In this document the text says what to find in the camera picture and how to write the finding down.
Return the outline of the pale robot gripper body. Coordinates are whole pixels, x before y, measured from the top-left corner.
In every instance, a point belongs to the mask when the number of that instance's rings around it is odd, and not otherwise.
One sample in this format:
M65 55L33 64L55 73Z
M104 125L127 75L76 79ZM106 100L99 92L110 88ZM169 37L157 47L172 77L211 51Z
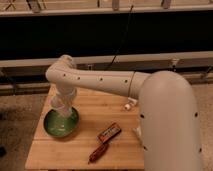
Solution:
M55 109L56 106L64 104L66 106L72 107L72 101L77 95L77 89L72 88L69 92L62 93L59 90L56 91L56 94L51 99L51 107Z

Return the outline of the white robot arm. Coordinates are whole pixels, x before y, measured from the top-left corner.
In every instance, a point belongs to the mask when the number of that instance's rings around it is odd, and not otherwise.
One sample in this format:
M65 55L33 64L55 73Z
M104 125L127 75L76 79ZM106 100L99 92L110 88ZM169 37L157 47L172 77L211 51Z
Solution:
M146 171L203 171L199 112L189 82L172 71L78 70L61 56L46 71L66 101L77 87L136 99Z

